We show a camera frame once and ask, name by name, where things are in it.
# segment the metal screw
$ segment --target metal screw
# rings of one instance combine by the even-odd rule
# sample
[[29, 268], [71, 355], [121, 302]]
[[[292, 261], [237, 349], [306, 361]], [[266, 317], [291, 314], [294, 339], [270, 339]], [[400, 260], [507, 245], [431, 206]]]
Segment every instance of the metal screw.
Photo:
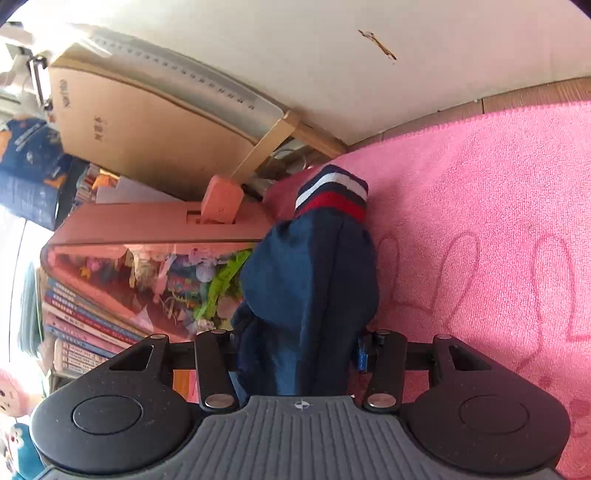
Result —
[[214, 393], [205, 399], [205, 405], [209, 408], [215, 408], [217, 410], [229, 408], [234, 405], [234, 397], [228, 395], [227, 393]]
[[368, 404], [373, 408], [390, 408], [396, 405], [396, 398], [388, 393], [374, 393], [368, 397]]

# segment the ribbed gray plate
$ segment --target ribbed gray plate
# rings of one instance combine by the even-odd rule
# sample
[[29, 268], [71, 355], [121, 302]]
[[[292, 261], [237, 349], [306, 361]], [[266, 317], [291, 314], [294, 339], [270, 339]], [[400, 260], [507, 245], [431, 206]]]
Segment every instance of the ribbed gray plate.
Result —
[[[129, 480], [475, 479], [441, 465], [396, 417], [358, 409], [350, 397], [252, 397], [242, 410], [208, 417], [176, 455]], [[44, 480], [81, 478], [48, 470]], [[522, 480], [558, 480], [544, 470]]]

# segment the red stripe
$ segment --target red stripe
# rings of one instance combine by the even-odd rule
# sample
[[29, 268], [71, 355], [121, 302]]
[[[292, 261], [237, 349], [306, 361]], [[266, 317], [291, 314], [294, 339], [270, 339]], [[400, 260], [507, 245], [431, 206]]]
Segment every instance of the red stripe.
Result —
[[336, 192], [323, 192], [313, 196], [296, 212], [296, 216], [303, 215], [308, 210], [321, 207], [332, 207], [353, 217], [358, 222], [365, 220], [365, 208]]

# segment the pink blanket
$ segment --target pink blanket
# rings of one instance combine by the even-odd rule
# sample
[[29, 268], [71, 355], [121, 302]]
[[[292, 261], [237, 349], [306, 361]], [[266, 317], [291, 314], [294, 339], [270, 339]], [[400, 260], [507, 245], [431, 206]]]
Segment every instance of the pink blanket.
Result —
[[[591, 479], [591, 103], [484, 115], [336, 163], [369, 184], [371, 327], [451, 333], [550, 392], [572, 422], [559, 470]], [[269, 191], [277, 219], [311, 173]]]

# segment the dark blue fabric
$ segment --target dark blue fabric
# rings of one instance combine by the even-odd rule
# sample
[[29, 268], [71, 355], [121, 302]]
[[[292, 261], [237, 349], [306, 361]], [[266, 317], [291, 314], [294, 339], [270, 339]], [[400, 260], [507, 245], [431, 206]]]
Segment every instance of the dark blue fabric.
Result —
[[378, 308], [367, 230], [332, 208], [283, 222], [241, 274], [234, 382], [246, 395], [341, 395], [356, 338]]

